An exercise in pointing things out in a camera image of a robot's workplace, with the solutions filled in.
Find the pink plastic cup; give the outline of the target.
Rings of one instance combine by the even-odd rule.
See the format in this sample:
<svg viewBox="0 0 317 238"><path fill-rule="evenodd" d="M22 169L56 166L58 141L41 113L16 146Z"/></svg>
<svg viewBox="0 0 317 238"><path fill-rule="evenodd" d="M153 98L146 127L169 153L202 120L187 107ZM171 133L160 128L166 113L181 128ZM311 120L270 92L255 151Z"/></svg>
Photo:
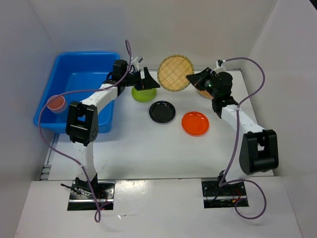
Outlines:
<svg viewBox="0 0 317 238"><path fill-rule="evenodd" d="M48 99L47 107L49 110L56 109L59 107L67 107L67 101L64 96L54 95Z"/></svg>

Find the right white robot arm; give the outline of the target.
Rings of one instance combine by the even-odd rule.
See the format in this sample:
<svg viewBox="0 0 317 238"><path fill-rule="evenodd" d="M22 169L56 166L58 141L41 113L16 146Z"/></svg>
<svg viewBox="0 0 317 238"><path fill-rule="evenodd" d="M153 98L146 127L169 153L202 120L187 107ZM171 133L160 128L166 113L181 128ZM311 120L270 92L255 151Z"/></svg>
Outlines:
<svg viewBox="0 0 317 238"><path fill-rule="evenodd" d="M234 184L258 172L276 169L279 165L277 134L264 129L247 116L231 95L233 77L223 70L205 70L187 75L198 90L212 96L212 109L236 132L234 149L222 179L217 182L219 193L228 195Z"/></svg>

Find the bamboo woven round tray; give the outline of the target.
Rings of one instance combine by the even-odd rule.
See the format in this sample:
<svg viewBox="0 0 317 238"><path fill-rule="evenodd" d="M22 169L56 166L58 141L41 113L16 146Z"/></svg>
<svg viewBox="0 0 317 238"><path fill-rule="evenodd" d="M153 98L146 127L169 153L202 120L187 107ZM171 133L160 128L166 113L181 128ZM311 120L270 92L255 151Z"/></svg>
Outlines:
<svg viewBox="0 0 317 238"><path fill-rule="evenodd" d="M170 92L178 92L189 86L187 75L194 73L192 62L184 55L171 55L165 58L157 70L161 87Z"/></svg>

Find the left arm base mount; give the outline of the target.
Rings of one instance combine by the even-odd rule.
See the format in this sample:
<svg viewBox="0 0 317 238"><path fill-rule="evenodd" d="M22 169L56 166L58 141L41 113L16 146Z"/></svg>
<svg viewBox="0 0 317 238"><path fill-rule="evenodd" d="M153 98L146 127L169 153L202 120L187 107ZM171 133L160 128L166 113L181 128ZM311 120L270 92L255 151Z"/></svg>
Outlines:
<svg viewBox="0 0 317 238"><path fill-rule="evenodd" d="M60 184L70 190L68 200L68 211L88 211L97 210L93 195L90 191L76 188L75 181L72 181L71 185ZM101 210L113 210L114 203L114 180L99 180L97 186L94 189L94 193L101 206Z"/></svg>

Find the translucent blue cup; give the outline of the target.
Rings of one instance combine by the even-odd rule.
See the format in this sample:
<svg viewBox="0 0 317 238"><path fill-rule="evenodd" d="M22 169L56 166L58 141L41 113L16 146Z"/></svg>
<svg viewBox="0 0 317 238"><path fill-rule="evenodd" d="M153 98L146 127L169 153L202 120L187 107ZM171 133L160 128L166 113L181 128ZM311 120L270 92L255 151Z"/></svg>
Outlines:
<svg viewBox="0 0 317 238"><path fill-rule="evenodd" d="M55 114L65 114L67 113L67 107L59 107L59 108L56 108L56 109L51 109L51 111Z"/></svg>

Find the orange plastic plate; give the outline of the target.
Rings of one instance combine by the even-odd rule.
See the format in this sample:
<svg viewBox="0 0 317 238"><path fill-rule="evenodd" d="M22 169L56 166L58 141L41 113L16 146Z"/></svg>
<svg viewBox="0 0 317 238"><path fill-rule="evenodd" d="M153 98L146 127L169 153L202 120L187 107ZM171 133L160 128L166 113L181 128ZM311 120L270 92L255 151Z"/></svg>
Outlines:
<svg viewBox="0 0 317 238"><path fill-rule="evenodd" d="M183 130L191 136L204 135L210 126L208 118L197 111L187 112L181 120Z"/></svg>

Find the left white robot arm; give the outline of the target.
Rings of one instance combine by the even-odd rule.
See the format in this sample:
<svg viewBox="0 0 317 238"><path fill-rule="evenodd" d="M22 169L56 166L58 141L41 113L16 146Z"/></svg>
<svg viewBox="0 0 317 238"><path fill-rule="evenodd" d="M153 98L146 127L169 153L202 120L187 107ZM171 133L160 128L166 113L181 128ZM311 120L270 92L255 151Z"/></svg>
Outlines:
<svg viewBox="0 0 317 238"><path fill-rule="evenodd" d="M138 91L160 87L147 67L143 69L144 77L141 76L139 64L142 60L141 56L137 56L128 64L125 60L117 59L99 91L69 105L66 134L75 147L75 159L80 163L77 166L75 185L87 198L93 198L99 192L93 154L93 142L99 134L98 114L126 87L134 87Z"/></svg>

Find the orange-brown woven round tray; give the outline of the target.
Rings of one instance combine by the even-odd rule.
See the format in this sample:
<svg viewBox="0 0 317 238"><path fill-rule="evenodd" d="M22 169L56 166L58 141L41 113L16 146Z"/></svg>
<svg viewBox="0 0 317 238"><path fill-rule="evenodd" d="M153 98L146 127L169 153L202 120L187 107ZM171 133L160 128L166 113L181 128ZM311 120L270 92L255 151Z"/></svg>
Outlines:
<svg viewBox="0 0 317 238"><path fill-rule="evenodd" d="M200 96L207 98L207 99L213 99L213 97L207 92L207 91L200 91L198 90L198 93Z"/></svg>

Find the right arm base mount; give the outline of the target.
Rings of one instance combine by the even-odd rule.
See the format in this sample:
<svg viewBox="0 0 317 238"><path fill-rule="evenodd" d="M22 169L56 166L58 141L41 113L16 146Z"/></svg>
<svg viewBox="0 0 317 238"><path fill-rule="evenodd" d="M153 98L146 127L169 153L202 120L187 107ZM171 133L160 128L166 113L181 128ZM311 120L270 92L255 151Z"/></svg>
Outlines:
<svg viewBox="0 0 317 238"><path fill-rule="evenodd" d="M217 178L201 181L205 209L249 206L243 182L219 187L219 181Z"/></svg>

